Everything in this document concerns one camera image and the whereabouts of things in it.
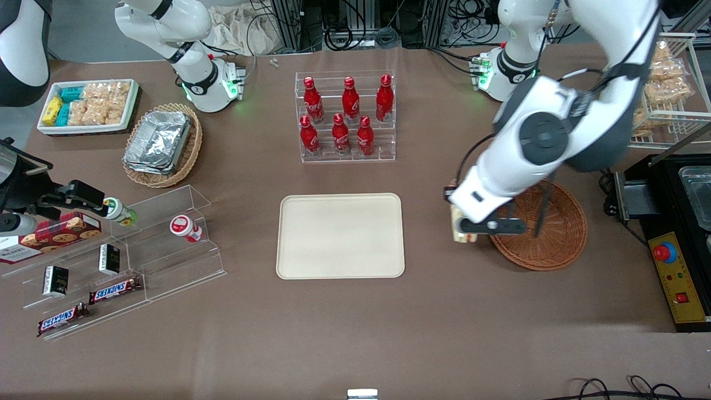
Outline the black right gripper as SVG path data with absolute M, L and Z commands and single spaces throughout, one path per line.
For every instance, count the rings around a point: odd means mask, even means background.
M 2 140 L 3 210 L 23 213 L 31 207 L 31 215 L 52 221 L 61 218 L 58 208 L 107 215 L 103 192 L 81 181 L 55 184 L 48 174 L 53 164 L 16 148 L 13 142 L 13 139 Z M 42 206 L 36 204 L 41 198 Z

